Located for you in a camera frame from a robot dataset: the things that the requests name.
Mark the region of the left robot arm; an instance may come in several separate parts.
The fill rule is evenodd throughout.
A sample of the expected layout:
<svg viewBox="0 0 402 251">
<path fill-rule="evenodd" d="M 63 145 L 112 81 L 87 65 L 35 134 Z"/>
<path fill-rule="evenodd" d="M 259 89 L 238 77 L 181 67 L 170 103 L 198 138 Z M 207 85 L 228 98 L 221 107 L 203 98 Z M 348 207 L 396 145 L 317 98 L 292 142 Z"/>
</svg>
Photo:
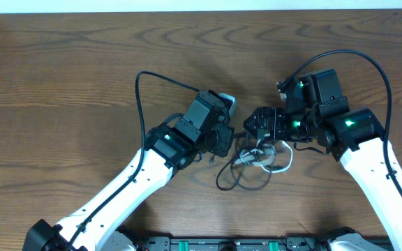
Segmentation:
<svg viewBox="0 0 402 251">
<path fill-rule="evenodd" d="M 89 202 L 55 225 L 39 220 L 30 228 L 23 250 L 104 250 L 127 217 L 197 155 L 228 155 L 236 106 L 228 94 L 198 91 L 185 113 L 144 134 L 131 162 Z"/>
</svg>

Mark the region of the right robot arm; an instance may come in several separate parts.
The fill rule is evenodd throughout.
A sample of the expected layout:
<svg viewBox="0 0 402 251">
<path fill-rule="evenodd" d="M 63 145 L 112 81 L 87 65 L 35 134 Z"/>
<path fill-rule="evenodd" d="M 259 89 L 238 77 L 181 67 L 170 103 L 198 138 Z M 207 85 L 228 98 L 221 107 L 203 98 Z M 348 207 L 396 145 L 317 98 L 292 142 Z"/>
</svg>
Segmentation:
<svg viewBox="0 0 402 251">
<path fill-rule="evenodd" d="M 393 248 L 402 250 L 402 169 L 374 113 L 350 110 L 331 68 L 302 75 L 278 91 L 285 107 L 257 108 L 244 129 L 258 139 L 325 147 L 363 190 Z"/>
</svg>

